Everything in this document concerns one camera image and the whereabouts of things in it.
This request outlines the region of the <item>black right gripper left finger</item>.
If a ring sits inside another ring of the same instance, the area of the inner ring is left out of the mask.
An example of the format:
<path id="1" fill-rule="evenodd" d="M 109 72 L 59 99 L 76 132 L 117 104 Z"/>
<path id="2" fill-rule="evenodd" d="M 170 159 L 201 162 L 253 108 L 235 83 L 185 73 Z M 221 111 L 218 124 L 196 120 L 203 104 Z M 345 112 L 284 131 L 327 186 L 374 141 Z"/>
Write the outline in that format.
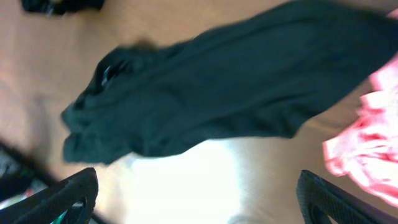
<path id="1" fill-rule="evenodd" d="M 59 183 L 1 210 L 1 223 L 88 224 L 98 195 L 94 168 L 83 169 Z"/>

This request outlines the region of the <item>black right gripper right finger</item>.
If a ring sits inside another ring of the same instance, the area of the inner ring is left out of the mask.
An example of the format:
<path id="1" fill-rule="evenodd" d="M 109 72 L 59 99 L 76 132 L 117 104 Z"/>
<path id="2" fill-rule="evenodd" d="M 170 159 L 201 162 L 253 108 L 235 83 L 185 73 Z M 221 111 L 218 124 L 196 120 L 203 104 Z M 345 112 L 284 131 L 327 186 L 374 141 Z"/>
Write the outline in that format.
<path id="1" fill-rule="evenodd" d="M 397 224 L 393 217 L 309 170 L 302 170 L 296 196 L 305 224 Z"/>

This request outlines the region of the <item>black polo shirt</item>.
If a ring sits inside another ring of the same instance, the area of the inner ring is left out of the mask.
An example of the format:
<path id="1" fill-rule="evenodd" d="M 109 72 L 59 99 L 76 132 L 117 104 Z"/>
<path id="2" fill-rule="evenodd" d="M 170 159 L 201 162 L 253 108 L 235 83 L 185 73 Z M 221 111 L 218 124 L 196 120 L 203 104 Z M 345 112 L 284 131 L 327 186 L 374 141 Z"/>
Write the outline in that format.
<path id="1" fill-rule="evenodd" d="M 182 154 L 209 139 L 292 138 L 397 52 L 397 21 L 292 1 L 168 47 L 117 47 L 61 114 L 67 162 Z"/>

